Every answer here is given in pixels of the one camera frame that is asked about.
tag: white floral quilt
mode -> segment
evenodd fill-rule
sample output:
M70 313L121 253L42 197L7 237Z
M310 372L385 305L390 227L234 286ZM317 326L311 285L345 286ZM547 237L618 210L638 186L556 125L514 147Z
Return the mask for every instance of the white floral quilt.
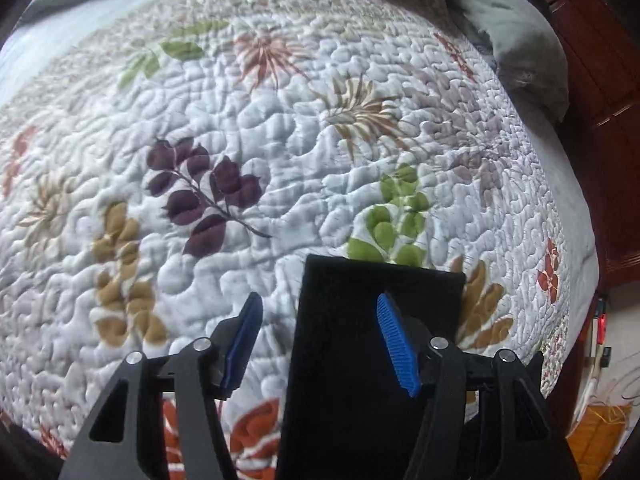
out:
M52 63L0 131L0 404L62 455L123 356L179 351L254 290L220 412L242 475L273 478L309 253L464 272L459 346L542 345L557 379L554 199L443 0L158 0Z

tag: black notebook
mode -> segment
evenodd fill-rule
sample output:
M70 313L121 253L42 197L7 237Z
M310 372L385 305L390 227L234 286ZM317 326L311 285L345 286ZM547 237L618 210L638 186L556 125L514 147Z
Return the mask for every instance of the black notebook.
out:
M298 306L276 480L401 480L424 396L398 384L376 319L404 315L452 340L464 274L309 256Z

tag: quilted fabric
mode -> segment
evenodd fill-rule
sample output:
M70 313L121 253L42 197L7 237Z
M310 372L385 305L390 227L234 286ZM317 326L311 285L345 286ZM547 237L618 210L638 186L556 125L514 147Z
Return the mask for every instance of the quilted fabric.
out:
M52 63L0 128L0 402L63 450L128 352L177 352L254 290L222 422L271 406L232 439L257 467L309 253L465 272L456 342L523 360L544 342L544 391L557 379L553 197L443 0L159 0Z

